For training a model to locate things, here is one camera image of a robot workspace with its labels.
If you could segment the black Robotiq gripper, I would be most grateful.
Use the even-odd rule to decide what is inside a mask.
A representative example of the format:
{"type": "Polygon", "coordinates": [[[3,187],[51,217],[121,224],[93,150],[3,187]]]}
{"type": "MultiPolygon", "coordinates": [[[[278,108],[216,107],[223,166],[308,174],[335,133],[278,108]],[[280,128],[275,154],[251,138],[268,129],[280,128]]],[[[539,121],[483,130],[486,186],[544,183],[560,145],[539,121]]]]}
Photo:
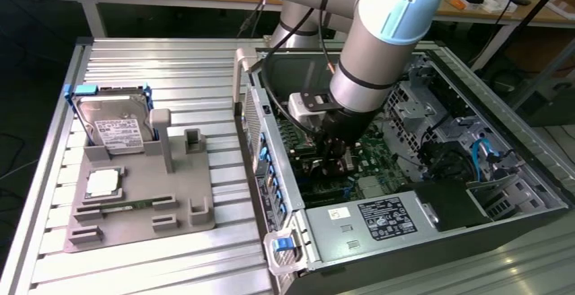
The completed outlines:
{"type": "Polygon", "coordinates": [[[355,171],[352,151],[375,118],[375,111],[330,110],[322,122],[316,151],[324,176],[343,176],[355,171]]]}

